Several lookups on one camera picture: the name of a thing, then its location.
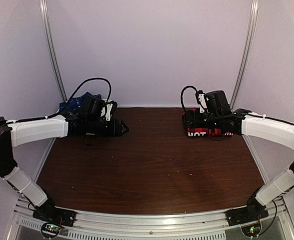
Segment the red black plaid shirt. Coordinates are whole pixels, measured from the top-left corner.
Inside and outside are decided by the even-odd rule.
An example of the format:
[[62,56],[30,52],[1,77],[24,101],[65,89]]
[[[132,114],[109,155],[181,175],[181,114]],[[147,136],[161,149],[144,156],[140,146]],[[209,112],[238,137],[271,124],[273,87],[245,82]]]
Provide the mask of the red black plaid shirt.
[[[193,108],[192,110],[185,110],[185,111],[199,111],[200,112],[200,108]],[[182,114],[182,123],[184,125],[184,111]],[[217,129],[217,128],[216,129],[197,128],[194,130],[188,130],[185,128],[185,131],[186,131],[186,134],[188,137],[199,137],[199,138],[208,137],[210,139],[217,140],[217,141],[222,140],[224,137],[230,138],[231,136],[234,135],[230,131],[221,130],[221,129]]]

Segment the white plastic basin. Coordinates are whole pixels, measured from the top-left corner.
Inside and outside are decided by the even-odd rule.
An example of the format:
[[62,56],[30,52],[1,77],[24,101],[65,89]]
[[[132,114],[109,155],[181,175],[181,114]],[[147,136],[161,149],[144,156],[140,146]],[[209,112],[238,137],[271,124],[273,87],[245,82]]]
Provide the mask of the white plastic basin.
[[105,103],[108,103],[108,104],[114,102],[114,101],[111,100],[111,99],[107,100],[107,99],[102,98],[102,100],[103,100]]

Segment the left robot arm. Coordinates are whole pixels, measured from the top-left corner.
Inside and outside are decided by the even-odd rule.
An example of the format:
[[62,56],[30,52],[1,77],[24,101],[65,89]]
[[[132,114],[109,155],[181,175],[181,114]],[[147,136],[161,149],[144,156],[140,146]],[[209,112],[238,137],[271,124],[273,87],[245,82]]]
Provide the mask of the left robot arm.
[[50,196],[34,181],[35,174],[27,162],[38,157],[53,139],[96,135],[121,137],[129,127],[121,119],[81,119],[72,113],[37,120],[6,120],[0,116],[0,177],[26,197],[48,222],[59,217]]

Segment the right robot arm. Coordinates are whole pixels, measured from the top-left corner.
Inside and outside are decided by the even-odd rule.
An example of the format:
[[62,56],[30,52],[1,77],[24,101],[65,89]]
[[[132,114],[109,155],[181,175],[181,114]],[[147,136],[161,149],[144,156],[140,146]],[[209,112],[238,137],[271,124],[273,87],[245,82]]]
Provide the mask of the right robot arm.
[[[278,114],[284,117],[285,120],[294,120],[294,109],[285,109],[284,114]],[[192,153],[200,154],[201,157],[204,155],[210,156],[212,159],[219,156],[226,159],[226,156],[231,156],[231,153],[236,153],[237,156],[231,157],[231,159],[238,159],[238,157],[253,156],[257,167],[260,170],[261,176],[265,182],[271,180],[277,174],[283,170],[284,167],[291,164],[294,160],[294,151],[289,148],[282,146],[278,143],[272,143],[268,140],[262,140],[257,137],[248,137],[248,140],[242,139],[239,136],[234,135],[233,137],[226,137],[224,140],[215,141],[210,140],[207,136],[205,137],[187,137],[191,140],[191,143],[195,143]],[[289,208],[294,208],[294,189],[290,193],[285,195],[285,202]]]

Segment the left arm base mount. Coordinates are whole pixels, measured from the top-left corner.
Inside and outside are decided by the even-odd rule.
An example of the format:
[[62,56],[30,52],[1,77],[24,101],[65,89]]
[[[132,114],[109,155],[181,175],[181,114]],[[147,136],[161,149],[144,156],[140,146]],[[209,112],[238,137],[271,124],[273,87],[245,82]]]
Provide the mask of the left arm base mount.
[[32,214],[33,218],[59,226],[73,227],[76,212],[56,207],[53,203],[37,206]]

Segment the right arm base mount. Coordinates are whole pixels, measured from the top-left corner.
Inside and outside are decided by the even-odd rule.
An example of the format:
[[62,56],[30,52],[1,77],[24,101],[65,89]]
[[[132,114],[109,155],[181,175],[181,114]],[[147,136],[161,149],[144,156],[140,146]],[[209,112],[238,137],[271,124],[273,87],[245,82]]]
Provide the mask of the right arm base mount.
[[251,196],[245,207],[230,209],[225,212],[229,226],[242,225],[269,216],[265,205],[261,205],[254,196]]

